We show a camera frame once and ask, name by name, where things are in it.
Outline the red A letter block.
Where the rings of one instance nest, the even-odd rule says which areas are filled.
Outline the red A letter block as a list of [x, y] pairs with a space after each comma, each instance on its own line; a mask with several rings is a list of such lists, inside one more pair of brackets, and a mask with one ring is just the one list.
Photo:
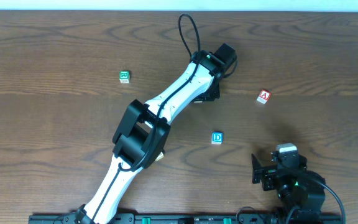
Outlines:
[[268, 102], [271, 95], [272, 95], [271, 92], [269, 92], [267, 90], [261, 90], [261, 92], [259, 93], [259, 95], [257, 97], [257, 101], [259, 103], [266, 104], [266, 102]]

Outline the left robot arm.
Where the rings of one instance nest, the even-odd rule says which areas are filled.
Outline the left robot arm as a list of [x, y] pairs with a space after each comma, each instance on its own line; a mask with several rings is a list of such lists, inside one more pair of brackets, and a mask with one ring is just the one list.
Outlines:
[[214, 100], [219, 82], [236, 62], [236, 51], [228, 44], [222, 44], [214, 53], [200, 50], [161, 94], [145, 103], [134, 100], [112, 138], [108, 173], [94, 197], [76, 211], [74, 222], [109, 223], [134, 177], [163, 157], [172, 121], [189, 103]]

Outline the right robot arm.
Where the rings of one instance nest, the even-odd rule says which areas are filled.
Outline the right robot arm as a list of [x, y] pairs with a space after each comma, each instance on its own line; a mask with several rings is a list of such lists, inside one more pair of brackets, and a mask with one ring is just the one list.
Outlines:
[[275, 165], [263, 166], [252, 158], [252, 183], [262, 184], [264, 191], [276, 191], [282, 207], [269, 223], [319, 223], [325, 201], [325, 179], [307, 169], [307, 158], [292, 143], [279, 144], [271, 153]]

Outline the blue D letter block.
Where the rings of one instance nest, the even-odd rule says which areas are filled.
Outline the blue D letter block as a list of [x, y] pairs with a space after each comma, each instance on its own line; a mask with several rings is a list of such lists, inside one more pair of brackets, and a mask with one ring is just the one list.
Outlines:
[[211, 136], [212, 144], [222, 144], [223, 143], [223, 133], [221, 132], [213, 132]]

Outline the plain wooden picture block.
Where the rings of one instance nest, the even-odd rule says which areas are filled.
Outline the plain wooden picture block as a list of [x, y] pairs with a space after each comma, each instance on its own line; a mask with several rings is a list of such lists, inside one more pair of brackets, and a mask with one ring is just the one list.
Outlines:
[[164, 155], [165, 155], [165, 151], [162, 151], [162, 152], [157, 156], [157, 158], [156, 158], [155, 160], [156, 160], [156, 161], [161, 160], [162, 158], [164, 158]]

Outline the green R letter block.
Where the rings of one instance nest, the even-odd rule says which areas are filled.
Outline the green R letter block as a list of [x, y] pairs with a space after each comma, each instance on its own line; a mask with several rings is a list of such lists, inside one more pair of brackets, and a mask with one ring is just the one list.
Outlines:
[[129, 71], [120, 71], [119, 72], [119, 81], [121, 83], [129, 83], [130, 82], [130, 72]]

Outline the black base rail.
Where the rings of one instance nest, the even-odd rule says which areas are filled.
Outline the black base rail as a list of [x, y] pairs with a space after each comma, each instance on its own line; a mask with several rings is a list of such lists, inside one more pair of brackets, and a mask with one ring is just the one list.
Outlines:
[[[134, 215], [118, 213], [110, 221], [115, 224], [264, 224], [285, 223], [286, 218], [277, 214], [241, 213], [235, 215]], [[75, 214], [31, 215], [29, 224], [76, 224]]]

